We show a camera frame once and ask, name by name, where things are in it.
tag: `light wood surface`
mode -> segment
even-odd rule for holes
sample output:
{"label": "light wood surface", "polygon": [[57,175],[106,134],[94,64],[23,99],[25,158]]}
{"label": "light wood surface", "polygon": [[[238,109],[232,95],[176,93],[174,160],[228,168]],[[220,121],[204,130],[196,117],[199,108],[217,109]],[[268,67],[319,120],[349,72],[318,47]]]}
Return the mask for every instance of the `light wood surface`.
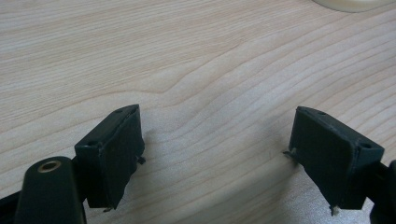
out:
{"label": "light wood surface", "polygon": [[108,113],[140,104],[148,162],[89,223],[369,223],[331,217],[282,156],[294,109],[326,111],[396,159],[396,4],[2,1],[0,198]]}

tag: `wooden table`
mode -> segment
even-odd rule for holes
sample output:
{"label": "wooden table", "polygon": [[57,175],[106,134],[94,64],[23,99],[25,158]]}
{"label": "wooden table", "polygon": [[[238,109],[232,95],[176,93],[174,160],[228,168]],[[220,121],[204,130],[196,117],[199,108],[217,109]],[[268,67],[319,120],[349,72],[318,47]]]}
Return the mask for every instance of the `wooden table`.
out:
{"label": "wooden table", "polygon": [[148,162],[89,223],[369,223],[331,217],[281,152],[297,105],[396,159],[396,4],[309,0],[3,1],[0,198],[108,113],[140,104]]}

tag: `small hole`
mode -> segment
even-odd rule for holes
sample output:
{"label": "small hole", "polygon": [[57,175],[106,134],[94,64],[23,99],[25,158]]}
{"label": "small hole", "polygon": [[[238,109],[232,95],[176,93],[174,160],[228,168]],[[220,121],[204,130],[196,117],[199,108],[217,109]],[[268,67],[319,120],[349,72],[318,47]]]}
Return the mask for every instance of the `small hole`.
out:
{"label": "small hole", "polygon": [[60,161],[47,161],[46,163],[41,164],[38,167],[37,171],[39,173],[48,173],[48,172],[58,169],[58,167],[60,167],[61,164],[62,163]]}
{"label": "small hole", "polygon": [[370,144],[367,143],[360,143],[361,147],[365,147],[365,148],[371,148]]}

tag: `black plastic part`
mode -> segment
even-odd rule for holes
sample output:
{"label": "black plastic part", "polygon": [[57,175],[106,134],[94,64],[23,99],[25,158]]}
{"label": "black plastic part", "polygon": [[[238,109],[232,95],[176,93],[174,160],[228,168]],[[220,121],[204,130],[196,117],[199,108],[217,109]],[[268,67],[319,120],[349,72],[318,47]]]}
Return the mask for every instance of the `black plastic part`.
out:
{"label": "black plastic part", "polygon": [[299,106],[290,154],[305,169],[331,207],[361,209],[368,176],[384,148],[321,111]]}
{"label": "black plastic part", "polygon": [[8,195],[6,198],[0,200],[0,223],[12,224],[14,223],[15,212],[17,211],[18,199],[20,198],[20,191]]}
{"label": "black plastic part", "polygon": [[370,214],[371,222],[396,223],[396,161],[393,161],[389,168],[381,164],[374,171],[368,184],[368,197],[375,202]]}
{"label": "black plastic part", "polygon": [[26,171],[15,224],[26,223],[86,223],[70,159],[48,158]]}
{"label": "black plastic part", "polygon": [[144,148],[139,105],[108,115],[75,145],[80,198],[90,207],[117,208]]}

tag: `metal rivet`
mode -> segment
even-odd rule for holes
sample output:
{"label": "metal rivet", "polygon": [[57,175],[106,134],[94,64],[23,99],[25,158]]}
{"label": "metal rivet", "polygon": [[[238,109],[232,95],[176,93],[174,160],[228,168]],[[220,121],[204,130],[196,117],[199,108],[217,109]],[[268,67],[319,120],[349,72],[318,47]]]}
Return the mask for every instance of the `metal rivet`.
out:
{"label": "metal rivet", "polygon": [[41,164],[38,167],[37,171],[39,173],[48,173],[48,172],[58,169],[61,166],[61,164],[62,163],[60,161],[47,161],[47,162]]}

